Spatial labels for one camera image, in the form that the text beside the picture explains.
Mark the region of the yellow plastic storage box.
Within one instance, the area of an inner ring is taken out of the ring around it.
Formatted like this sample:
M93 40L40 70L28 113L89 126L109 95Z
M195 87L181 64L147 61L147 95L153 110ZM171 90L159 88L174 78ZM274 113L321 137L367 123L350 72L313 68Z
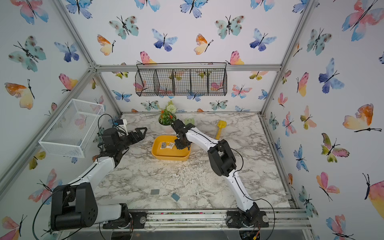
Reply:
M187 161L191 151L188 148L179 150L175 140L178 138L172 135L162 135L155 139L152 147L152 155L158 160L166 161Z

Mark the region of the teal eraser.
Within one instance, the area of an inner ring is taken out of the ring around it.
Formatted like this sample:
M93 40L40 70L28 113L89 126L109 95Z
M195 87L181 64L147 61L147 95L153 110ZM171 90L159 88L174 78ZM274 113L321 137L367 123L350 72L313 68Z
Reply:
M174 199L176 202L179 201L179 199L180 199L180 196L177 195L176 193L173 193L173 194L171 195L171 197L172 197L172 199Z

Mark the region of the white label eraser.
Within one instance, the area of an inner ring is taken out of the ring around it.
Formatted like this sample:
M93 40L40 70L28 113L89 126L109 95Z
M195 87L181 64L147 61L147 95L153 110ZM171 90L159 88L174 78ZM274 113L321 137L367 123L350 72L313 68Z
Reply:
M175 146L175 143L169 143L169 145L167 146L168 149L173 149L173 147Z

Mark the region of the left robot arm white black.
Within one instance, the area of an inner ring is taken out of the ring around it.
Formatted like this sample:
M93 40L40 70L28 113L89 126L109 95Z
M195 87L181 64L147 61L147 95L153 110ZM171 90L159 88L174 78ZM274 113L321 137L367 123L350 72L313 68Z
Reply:
M94 224L106 224L108 229L133 227L134 219L126 204L98 205L94 190L118 166L130 146L144 140L147 130L136 128L128 133L109 128L103 132L94 163L78 178L55 187L49 194L50 232L90 228Z

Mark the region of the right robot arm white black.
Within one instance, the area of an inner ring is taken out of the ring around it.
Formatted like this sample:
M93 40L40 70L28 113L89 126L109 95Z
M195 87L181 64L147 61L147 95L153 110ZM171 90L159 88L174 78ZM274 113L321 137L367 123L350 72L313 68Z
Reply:
M174 121L171 126L177 136L175 140L177 149L189 149L191 144L195 144L206 151L213 172L223 177L232 191L238 210L227 212L228 228L268 228L270 222L267 213L257 205L257 201L261 199L252 199L242 183L240 170L237 169L236 158L229 143L226 140L215 140L193 124L185 125L181 120Z

